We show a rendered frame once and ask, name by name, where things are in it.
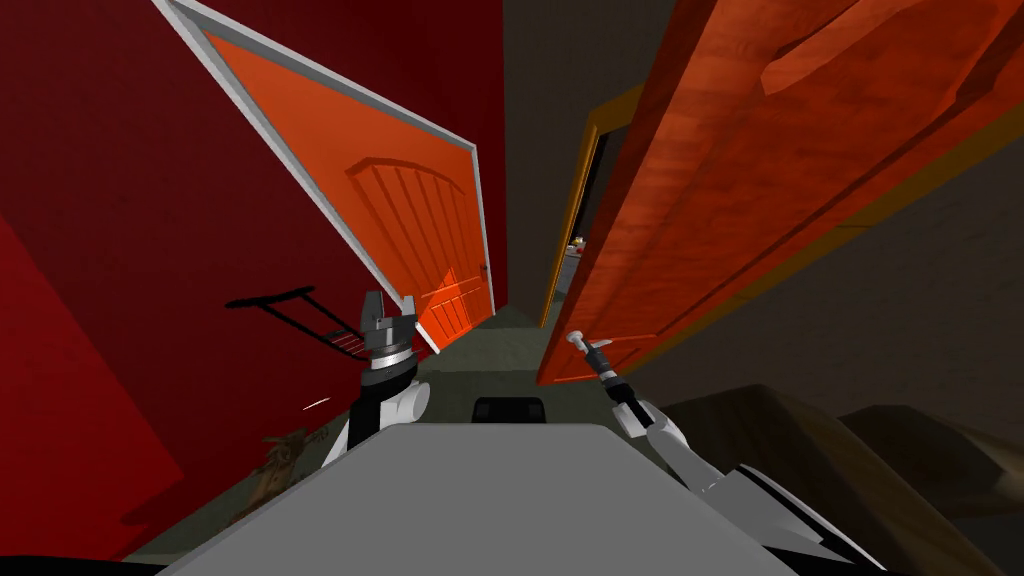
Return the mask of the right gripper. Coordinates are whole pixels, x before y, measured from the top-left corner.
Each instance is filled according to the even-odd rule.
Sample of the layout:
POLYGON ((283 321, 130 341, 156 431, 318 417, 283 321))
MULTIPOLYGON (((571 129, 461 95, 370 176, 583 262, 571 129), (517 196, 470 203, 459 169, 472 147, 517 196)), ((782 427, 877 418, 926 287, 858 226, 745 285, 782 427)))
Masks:
POLYGON ((584 358, 603 384, 620 383, 620 375, 613 369, 611 361, 604 353, 604 347, 612 342, 613 341, 609 339, 599 340, 596 342, 585 340, 583 342, 585 346, 584 358))

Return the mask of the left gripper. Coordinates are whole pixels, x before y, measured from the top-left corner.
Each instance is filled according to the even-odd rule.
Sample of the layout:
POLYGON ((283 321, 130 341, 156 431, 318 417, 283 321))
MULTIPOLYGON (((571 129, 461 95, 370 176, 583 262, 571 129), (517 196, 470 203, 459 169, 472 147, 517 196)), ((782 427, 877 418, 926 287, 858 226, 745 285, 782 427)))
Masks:
POLYGON ((399 307, 401 316, 384 317, 383 294, 380 291, 366 292, 360 320, 366 354, 394 354, 412 349, 418 321, 415 297, 404 296, 399 307))

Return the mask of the orange panelled door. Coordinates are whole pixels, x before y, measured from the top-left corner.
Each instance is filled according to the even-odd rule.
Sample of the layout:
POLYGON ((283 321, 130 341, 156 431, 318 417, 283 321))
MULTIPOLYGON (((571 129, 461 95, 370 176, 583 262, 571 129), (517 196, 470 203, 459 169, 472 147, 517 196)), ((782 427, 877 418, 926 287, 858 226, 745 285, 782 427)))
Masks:
POLYGON ((203 34, 239 104, 306 194, 440 353, 494 314, 475 146, 245 31, 203 34))

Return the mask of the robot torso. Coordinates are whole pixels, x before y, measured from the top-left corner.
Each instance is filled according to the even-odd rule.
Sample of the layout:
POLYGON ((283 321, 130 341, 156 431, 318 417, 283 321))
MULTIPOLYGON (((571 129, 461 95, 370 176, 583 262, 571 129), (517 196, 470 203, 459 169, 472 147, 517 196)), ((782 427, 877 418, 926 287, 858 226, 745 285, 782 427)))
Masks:
POLYGON ((796 576, 594 424, 398 424, 159 576, 796 576))

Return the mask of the reddish wooden door leaf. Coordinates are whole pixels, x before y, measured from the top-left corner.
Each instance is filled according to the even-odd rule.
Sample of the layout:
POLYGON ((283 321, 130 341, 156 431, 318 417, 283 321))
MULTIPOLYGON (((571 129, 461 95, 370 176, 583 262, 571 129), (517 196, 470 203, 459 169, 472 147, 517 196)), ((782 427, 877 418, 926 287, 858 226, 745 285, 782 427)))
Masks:
POLYGON ((541 360, 622 370, 1024 102, 1024 0, 677 0, 541 360))

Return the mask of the dark brown furniture piece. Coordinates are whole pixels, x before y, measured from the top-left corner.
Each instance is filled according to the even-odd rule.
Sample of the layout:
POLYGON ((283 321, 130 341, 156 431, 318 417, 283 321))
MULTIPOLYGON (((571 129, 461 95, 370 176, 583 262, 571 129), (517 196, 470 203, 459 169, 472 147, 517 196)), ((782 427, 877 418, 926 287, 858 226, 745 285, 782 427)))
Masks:
POLYGON ((667 406, 717 468, 759 469, 887 569, 1024 576, 1024 447, 906 405, 835 417, 753 385, 667 406))

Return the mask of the black wall rack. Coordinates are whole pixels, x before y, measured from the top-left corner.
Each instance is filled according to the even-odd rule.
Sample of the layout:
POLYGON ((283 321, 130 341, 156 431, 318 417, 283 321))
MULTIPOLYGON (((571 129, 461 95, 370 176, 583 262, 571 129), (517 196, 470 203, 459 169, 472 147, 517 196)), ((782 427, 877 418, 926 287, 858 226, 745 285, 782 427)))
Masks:
POLYGON ((369 363, 362 334, 321 303, 313 292, 314 287, 307 285, 271 295, 229 300, 224 307, 259 310, 347 358, 369 363))

